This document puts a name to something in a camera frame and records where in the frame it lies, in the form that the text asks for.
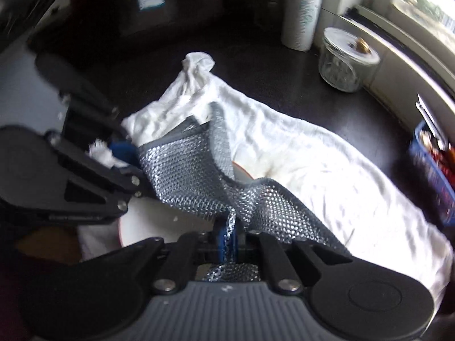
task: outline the silver mesh cloth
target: silver mesh cloth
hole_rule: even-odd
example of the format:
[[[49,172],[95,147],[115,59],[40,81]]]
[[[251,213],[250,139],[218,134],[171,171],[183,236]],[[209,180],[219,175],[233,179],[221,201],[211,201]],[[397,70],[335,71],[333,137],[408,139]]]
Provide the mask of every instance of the silver mesh cloth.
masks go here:
[[[216,103],[211,108],[210,122],[200,125],[189,117],[164,137],[139,148],[140,164],[158,198],[202,219],[226,219],[225,243],[237,218],[245,229],[273,234],[282,242],[310,239],[349,254],[333,233],[278,182],[269,178],[250,183],[235,180],[223,112]],[[230,263],[230,258],[226,249],[227,264],[212,268],[207,279],[259,279],[256,266]]]

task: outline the white frayed fabric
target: white frayed fabric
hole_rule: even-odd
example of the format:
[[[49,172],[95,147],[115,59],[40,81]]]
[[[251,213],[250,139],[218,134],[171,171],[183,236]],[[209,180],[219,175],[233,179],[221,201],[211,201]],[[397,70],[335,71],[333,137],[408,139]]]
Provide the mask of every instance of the white frayed fabric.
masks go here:
[[[234,162],[288,188],[353,255],[419,280],[437,309],[453,262],[445,236],[353,146],[234,90],[213,65],[208,54],[189,53],[163,96],[123,121],[133,142],[156,140],[191,115],[203,123],[208,104],[219,103]]]

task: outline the gray ribbed panel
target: gray ribbed panel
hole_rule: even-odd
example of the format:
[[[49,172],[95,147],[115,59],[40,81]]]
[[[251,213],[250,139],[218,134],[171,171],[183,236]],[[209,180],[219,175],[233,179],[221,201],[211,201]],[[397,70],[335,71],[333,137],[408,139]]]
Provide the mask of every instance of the gray ribbed panel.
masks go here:
[[[157,296],[129,328],[104,341],[340,341],[301,299],[273,293],[265,282],[189,282]]]

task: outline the lid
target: lid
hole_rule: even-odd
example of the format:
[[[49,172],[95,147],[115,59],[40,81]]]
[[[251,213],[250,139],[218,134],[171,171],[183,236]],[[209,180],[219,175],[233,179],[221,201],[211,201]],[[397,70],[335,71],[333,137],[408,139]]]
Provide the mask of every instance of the lid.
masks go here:
[[[348,55],[352,60],[364,65],[379,63],[380,57],[361,38],[354,36],[343,29],[328,27],[324,29],[326,41],[336,49]]]

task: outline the white jar lid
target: white jar lid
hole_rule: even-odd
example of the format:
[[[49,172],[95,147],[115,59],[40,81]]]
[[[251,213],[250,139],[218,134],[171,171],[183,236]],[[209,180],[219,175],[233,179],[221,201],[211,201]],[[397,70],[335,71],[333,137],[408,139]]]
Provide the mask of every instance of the white jar lid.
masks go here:
[[[350,34],[343,29],[328,27],[324,29],[324,37],[329,44],[339,51],[348,55],[352,60],[364,65],[376,65],[381,58],[378,53],[369,47],[368,53],[361,53],[356,50],[358,37]]]

